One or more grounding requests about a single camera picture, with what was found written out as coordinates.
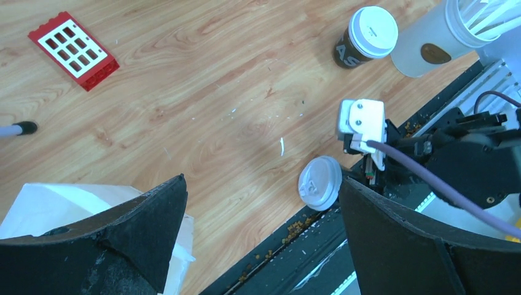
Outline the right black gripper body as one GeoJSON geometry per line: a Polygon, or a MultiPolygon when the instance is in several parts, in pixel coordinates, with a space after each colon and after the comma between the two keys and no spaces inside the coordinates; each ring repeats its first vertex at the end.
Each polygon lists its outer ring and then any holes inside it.
{"type": "MultiPolygon", "coordinates": [[[[424,181],[414,172],[406,168],[398,160],[388,157],[384,152],[375,149],[373,153],[365,147],[359,149],[363,135],[361,125],[351,126],[348,120],[342,120],[343,151],[346,154],[362,154],[363,161],[360,174],[356,179],[382,195],[403,195],[406,186],[423,184],[424,181]]],[[[383,142],[397,149],[418,164],[424,166],[432,156],[432,135],[406,137],[390,120],[382,125],[383,142]]]]}

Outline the dark brown plastic cup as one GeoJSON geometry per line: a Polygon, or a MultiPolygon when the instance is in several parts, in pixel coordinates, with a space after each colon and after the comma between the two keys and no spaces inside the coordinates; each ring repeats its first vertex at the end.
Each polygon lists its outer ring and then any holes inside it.
{"type": "Polygon", "coordinates": [[[372,61],[363,55],[352,43],[348,30],[346,29],[333,48],[333,59],[335,63],[346,69],[356,68],[364,63],[372,61]]]}

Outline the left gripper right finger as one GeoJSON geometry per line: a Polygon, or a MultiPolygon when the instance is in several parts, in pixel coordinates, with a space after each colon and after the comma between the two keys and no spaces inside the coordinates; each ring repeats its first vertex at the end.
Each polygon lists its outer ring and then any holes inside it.
{"type": "Polygon", "coordinates": [[[519,294],[520,245],[459,229],[345,178],[339,202],[363,294],[519,294]]]}

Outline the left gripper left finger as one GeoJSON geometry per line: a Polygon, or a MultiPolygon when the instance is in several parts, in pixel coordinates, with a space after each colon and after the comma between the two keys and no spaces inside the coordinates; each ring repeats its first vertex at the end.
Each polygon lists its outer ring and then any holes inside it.
{"type": "Polygon", "coordinates": [[[1,293],[162,293],[187,197],[178,175],[43,235],[1,240],[1,293]]]}

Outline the white plastic cup lid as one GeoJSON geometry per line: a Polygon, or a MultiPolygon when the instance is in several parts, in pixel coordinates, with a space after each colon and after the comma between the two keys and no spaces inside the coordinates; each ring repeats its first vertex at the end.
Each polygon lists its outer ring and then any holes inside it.
{"type": "Polygon", "coordinates": [[[365,57],[381,59],[395,48],[399,30],[394,17],[379,6],[357,10],[350,19],[348,34],[354,47],[365,57]]]}

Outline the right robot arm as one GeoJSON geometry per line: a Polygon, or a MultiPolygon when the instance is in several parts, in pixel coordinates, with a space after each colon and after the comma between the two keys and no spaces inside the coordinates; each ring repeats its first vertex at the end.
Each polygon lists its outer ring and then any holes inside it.
{"type": "Polygon", "coordinates": [[[483,209],[520,197],[520,109],[464,116],[459,108],[406,138],[390,121],[388,144],[483,209]]]}

